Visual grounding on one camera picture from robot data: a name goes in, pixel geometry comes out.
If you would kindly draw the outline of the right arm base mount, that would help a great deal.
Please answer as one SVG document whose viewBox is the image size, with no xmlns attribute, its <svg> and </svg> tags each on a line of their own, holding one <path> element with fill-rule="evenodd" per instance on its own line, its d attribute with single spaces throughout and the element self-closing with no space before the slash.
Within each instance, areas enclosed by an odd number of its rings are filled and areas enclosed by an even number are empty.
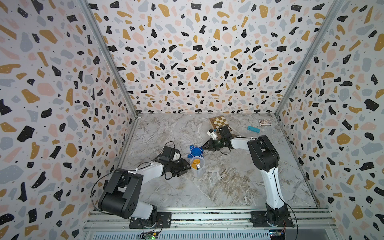
<svg viewBox="0 0 384 240">
<path fill-rule="evenodd" d="M 287 204 L 281 208 L 273 209 L 266 204 L 265 211 L 252 211 L 250 222 L 254 228 L 260 227 L 294 227 Z"/>
</svg>

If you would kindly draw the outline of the cream tube orange cap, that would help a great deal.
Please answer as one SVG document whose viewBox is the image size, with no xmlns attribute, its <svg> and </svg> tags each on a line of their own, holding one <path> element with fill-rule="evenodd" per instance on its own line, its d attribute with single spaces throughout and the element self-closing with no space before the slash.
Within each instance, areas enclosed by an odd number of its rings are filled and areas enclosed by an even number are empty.
<svg viewBox="0 0 384 240">
<path fill-rule="evenodd" d="M 196 169 L 196 170 L 201 169 L 201 160 L 200 159 L 193 160 L 191 163 L 191 167 Z"/>
</svg>

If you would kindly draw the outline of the clear plastic container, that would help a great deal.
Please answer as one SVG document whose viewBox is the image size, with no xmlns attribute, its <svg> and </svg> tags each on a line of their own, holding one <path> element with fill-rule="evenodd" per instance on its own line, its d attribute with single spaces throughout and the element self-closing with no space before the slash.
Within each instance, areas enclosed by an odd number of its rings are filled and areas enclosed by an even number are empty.
<svg viewBox="0 0 384 240">
<path fill-rule="evenodd" d="M 205 173 L 205 160 L 201 157 L 193 157 L 190 160 L 191 171 L 195 178 L 201 178 Z"/>
</svg>

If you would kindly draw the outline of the blue container lid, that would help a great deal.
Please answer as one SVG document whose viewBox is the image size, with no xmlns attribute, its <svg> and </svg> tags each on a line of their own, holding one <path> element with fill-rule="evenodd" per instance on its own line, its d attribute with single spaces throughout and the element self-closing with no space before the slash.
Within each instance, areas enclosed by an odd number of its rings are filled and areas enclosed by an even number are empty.
<svg viewBox="0 0 384 240">
<path fill-rule="evenodd" d="M 204 150 L 201 147 L 190 145 L 190 153 L 188 154 L 188 158 L 192 159 L 194 157 L 202 158 L 204 155 Z"/>
</svg>

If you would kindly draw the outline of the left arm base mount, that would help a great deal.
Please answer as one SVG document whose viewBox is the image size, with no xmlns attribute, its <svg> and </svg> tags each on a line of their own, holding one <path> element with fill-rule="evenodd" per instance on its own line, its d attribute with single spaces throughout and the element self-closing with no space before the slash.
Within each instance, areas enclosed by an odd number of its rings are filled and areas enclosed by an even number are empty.
<svg viewBox="0 0 384 240">
<path fill-rule="evenodd" d="M 171 227 L 172 213 L 171 212 L 157 212 L 152 214 L 149 219 L 134 218 L 129 224 L 130 229 L 169 229 Z"/>
</svg>

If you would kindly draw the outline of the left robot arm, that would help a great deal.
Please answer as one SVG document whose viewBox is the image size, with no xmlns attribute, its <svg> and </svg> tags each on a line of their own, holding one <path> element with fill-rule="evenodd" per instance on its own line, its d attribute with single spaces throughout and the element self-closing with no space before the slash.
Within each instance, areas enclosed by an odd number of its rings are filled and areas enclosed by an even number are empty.
<svg viewBox="0 0 384 240">
<path fill-rule="evenodd" d="M 182 158 L 175 161 L 154 159 L 135 170 L 117 169 L 100 197 L 98 209 L 123 219 L 137 218 L 153 225 L 158 220 L 157 207 L 139 200 L 142 185 L 168 173 L 172 178 L 180 177 L 190 169 L 188 161 Z"/>
</svg>

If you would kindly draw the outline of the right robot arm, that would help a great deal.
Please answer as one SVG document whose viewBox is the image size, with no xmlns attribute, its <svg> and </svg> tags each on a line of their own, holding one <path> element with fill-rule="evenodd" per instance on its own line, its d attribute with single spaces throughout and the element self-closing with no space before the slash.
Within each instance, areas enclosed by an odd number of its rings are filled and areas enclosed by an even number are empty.
<svg viewBox="0 0 384 240">
<path fill-rule="evenodd" d="M 290 217 L 279 182 L 278 166 L 280 156 L 272 142 L 265 135 L 257 138 L 233 135 L 230 127 L 219 128 L 219 139 L 210 138 L 201 148 L 205 151 L 221 151 L 222 148 L 247 150 L 255 167 L 260 171 L 266 190 L 266 213 L 258 224 L 267 223 L 277 227 Z"/>
</svg>

